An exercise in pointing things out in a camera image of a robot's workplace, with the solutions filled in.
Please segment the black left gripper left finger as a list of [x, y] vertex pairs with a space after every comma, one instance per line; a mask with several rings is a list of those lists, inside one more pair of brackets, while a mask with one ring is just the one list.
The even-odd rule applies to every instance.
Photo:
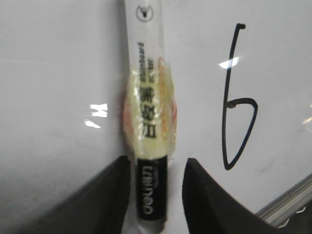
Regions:
[[119, 234], [130, 197], [131, 165], [119, 156], [95, 178], [24, 228], [26, 234]]

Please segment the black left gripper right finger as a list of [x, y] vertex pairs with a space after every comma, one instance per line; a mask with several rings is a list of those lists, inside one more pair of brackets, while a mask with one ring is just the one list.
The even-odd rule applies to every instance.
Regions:
[[186, 163], [184, 214], [191, 234], [281, 234], [230, 196], [195, 159]]

